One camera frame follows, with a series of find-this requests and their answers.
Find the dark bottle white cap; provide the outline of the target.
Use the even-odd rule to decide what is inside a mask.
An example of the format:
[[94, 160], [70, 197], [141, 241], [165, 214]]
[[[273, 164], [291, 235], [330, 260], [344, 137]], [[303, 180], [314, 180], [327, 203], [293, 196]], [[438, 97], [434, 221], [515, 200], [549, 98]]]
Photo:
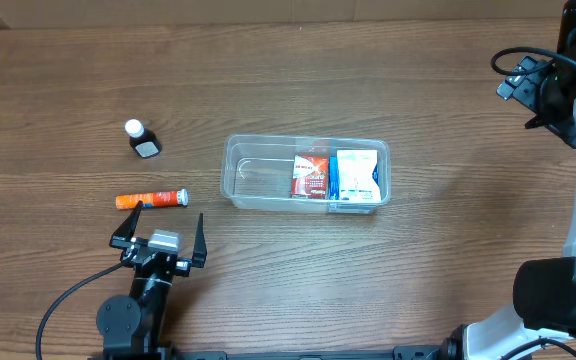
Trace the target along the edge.
[[151, 158], [162, 151], [162, 145], [157, 136], [138, 119], [128, 120], [124, 129], [130, 137], [130, 146], [141, 158]]

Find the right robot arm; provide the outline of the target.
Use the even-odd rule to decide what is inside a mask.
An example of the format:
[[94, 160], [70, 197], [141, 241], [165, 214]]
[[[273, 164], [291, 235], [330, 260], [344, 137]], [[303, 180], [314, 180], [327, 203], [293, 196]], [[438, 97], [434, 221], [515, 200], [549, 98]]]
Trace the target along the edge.
[[377, 350], [437, 344], [512, 300], [528, 260], [557, 257], [576, 152], [496, 95], [489, 66], [553, 48], [557, 19], [244, 27], [281, 80], [238, 88], [207, 132], [378, 138], [392, 190], [370, 215], [247, 211], [197, 198], [208, 261], [175, 336], [189, 351]]

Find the white and blue box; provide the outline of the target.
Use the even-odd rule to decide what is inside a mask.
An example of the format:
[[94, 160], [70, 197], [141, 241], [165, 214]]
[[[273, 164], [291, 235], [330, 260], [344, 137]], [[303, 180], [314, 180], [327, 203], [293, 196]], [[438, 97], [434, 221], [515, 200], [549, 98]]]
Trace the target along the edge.
[[338, 150], [329, 159], [330, 200], [377, 203], [381, 200], [376, 150]]

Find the orange tablet tube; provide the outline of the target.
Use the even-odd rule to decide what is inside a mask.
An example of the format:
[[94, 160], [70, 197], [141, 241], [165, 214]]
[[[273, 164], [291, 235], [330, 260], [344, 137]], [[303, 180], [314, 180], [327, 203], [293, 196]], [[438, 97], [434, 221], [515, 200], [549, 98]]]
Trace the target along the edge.
[[189, 193], [186, 189], [165, 192], [118, 195], [115, 207], [119, 210], [132, 209], [141, 202], [144, 208], [187, 207]]

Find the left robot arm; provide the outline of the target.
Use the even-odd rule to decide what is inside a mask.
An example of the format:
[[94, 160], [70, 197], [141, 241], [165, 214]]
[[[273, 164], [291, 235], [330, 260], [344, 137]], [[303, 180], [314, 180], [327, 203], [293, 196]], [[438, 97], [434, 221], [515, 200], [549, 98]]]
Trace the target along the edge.
[[175, 359], [176, 350], [160, 341], [169, 292], [176, 277], [187, 277], [207, 259], [204, 216], [197, 222], [192, 256], [179, 255], [181, 236], [156, 230], [150, 238], [135, 235], [142, 203], [112, 234], [109, 246], [120, 249], [120, 265], [134, 271], [130, 291], [107, 299], [96, 324], [103, 337], [104, 359]]

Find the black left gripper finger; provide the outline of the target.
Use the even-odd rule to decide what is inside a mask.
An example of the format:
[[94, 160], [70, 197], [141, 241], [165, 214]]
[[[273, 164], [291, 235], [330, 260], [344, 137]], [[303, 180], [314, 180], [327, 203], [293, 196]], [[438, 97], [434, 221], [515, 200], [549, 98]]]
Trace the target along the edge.
[[204, 214], [203, 213], [199, 214], [192, 257], [193, 258], [206, 258], [207, 257], [207, 246], [206, 246], [205, 234], [204, 234]]
[[139, 201], [132, 209], [129, 216], [112, 234], [112, 239], [131, 239], [134, 236], [142, 208], [143, 202]]

